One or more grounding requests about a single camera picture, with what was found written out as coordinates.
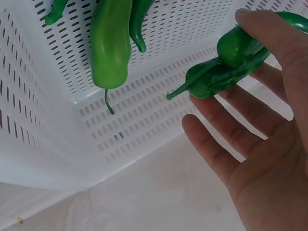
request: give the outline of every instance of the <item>plastic crate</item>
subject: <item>plastic crate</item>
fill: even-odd
[[[96,2],[69,0],[46,26],[51,0],[0,1],[0,181],[74,190],[103,181],[182,133],[196,108],[187,93],[170,102],[166,93],[217,55],[236,9],[307,14],[305,0],[155,1],[143,25],[148,51],[132,43],[128,80],[109,94],[112,116],[91,80]]]

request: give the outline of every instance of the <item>green stem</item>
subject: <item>green stem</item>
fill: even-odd
[[[217,64],[220,63],[220,59],[217,57],[215,59],[213,59],[213,62],[209,65],[207,65],[205,68],[203,68],[201,71],[199,71],[195,76],[193,76],[192,78],[186,79],[185,83],[180,86],[178,89],[176,89],[175,91],[173,91],[172,93],[167,95],[167,100],[172,100],[174,97],[176,97],[177,95],[181,94],[182,92],[187,90],[187,87],[192,84],[193,82],[195,82],[199,77],[201,77],[205,72],[207,72],[209,69],[211,69],[212,67],[216,66]]]
[[[109,101],[108,101],[108,89],[105,89],[105,103],[106,103],[107,108],[108,108],[108,110],[110,111],[110,113],[111,113],[112,115],[114,115],[115,112],[114,112],[114,110],[112,109],[112,107],[110,106]]]

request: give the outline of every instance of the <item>human hand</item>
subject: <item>human hand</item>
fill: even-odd
[[[251,133],[215,99],[191,97],[216,130],[245,160],[222,148],[193,115],[183,118],[188,138],[229,190],[248,231],[308,228],[308,35],[269,11],[238,11],[239,25],[277,58],[282,72],[263,64],[252,76],[289,104],[287,121],[239,86],[221,94],[267,136]]]

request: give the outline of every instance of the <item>artificial pepper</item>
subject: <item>artificial pepper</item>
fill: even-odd
[[[108,89],[120,87],[128,76],[131,56],[129,40],[129,17],[132,0],[101,0],[92,15],[91,67],[93,82],[105,90],[105,101],[109,106]]]
[[[68,0],[54,0],[51,12],[45,17],[45,24],[52,25],[62,16]]]
[[[308,33],[308,19],[289,12],[277,14]],[[186,74],[185,83],[168,94],[167,99],[171,100],[185,90],[200,99],[212,97],[254,72],[270,55],[270,51],[239,26],[219,40],[217,50],[219,57],[193,66]]]
[[[307,19],[298,14],[291,12],[276,12],[276,14],[300,30],[307,29]],[[220,60],[232,68],[246,64],[262,48],[263,45],[258,40],[239,26],[226,33],[217,43]]]
[[[146,45],[142,37],[142,23],[153,3],[154,0],[133,0],[129,34],[141,53],[146,52]]]

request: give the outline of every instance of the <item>green chili pepper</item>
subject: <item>green chili pepper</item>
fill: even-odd
[[[52,25],[62,16],[68,0],[54,0],[51,12],[45,17],[45,24]]]
[[[277,14],[295,28],[308,33],[308,19],[289,12]],[[219,40],[217,49],[219,57],[192,67],[186,74],[185,83],[168,94],[168,100],[185,90],[197,98],[212,97],[251,74],[270,55],[259,41],[239,26]]]
[[[276,12],[281,18],[292,26],[307,30],[307,19],[290,12]],[[232,68],[246,64],[263,45],[248,35],[239,26],[226,33],[217,43],[217,53],[223,63]]]
[[[128,76],[131,56],[129,17],[132,0],[101,0],[91,20],[92,78],[96,86],[106,89],[120,87]]]
[[[133,0],[129,21],[129,33],[141,53],[146,52],[146,45],[142,37],[142,23],[155,0]]]
[[[269,55],[270,52],[266,48],[262,48],[247,64],[237,69],[232,69],[225,64],[218,64],[190,84],[187,90],[196,98],[210,98],[232,87],[238,81],[254,72]],[[194,77],[195,73],[202,70],[205,65],[208,65],[208,62],[192,67],[186,74],[186,81]]]

